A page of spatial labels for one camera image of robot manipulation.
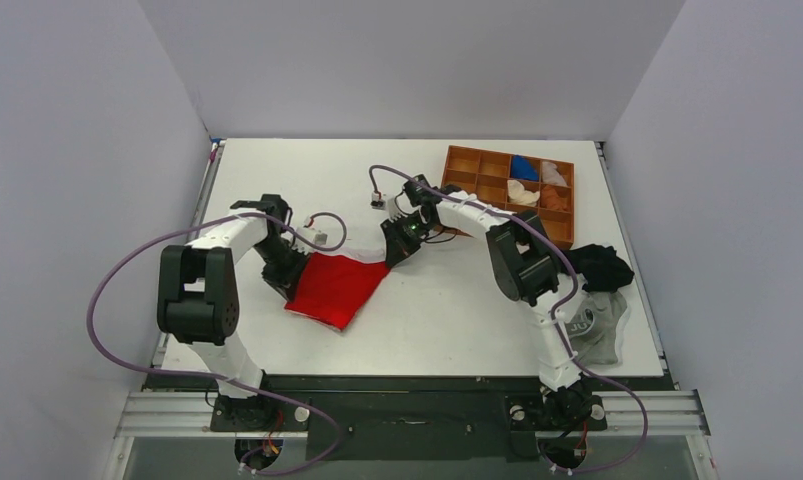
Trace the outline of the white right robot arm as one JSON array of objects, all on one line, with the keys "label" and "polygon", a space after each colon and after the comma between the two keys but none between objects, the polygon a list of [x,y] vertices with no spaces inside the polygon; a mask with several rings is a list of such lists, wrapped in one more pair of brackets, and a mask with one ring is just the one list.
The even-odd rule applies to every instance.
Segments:
[{"label": "white right robot arm", "polygon": [[555,306],[547,311],[538,300],[555,293],[558,275],[566,266],[564,255],[545,233],[539,217],[530,212],[511,213],[487,204],[456,185],[432,187],[422,175],[403,185],[402,194],[414,208],[403,213],[387,209],[380,229],[385,240],[385,261],[392,268],[414,253],[438,227],[457,230],[486,242],[494,279],[509,300],[522,302],[530,311],[528,330],[537,355],[540,383],[551,391],[541,400],[543,418],[555,427],[565,427],[581,412],[575,393],[566,389],[579,382],[575,353]]}]

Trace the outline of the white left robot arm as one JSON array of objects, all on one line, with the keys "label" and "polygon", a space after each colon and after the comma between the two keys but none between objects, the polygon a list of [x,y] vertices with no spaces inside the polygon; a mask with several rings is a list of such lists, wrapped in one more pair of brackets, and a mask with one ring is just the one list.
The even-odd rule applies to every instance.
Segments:
[{"label": "white left robot arm", "polygon": [[237,333],[240,302],[235,266],[245,254],[257,253],[264,262],[263,281],[291,301],[312,252],[325,245],[327,237],[306,220],[293,239],[285,239],[291,209],[277,194],[239,200],[229,213],[230,221],[186,245],[162,251],[157,323],[218,375],[220,395],[238,400],[237,418],[249,429],[262,430],[274,420],[276,405],[257,392],[264,372]]}]

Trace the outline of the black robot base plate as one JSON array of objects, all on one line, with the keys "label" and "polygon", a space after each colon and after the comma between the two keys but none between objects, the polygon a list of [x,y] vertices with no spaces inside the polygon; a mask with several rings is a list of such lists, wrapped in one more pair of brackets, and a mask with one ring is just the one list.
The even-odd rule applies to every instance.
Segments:
[{"label": "black robot base plate", "polygon": [[674,392],[666,378],[581,381],[544,393],[532,377],[270,375],[263,394],[225,398],[205,379],[151,376],[132,394],[119,430],[130,436],[262,438],[305,443],[330,460],[534,460],[584,433],[636,438],[665,432]]}]

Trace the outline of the red underwear white trim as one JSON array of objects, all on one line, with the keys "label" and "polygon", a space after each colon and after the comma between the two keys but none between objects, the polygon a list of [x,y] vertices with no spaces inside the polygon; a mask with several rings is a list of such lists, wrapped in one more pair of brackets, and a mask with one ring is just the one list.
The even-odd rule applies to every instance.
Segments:
[{"label": "red underwear white trim", "polygon": [[284,309],[337,332],[344,331],[390,269],[384,260],[362,262],[346,255],[314,253]]}]

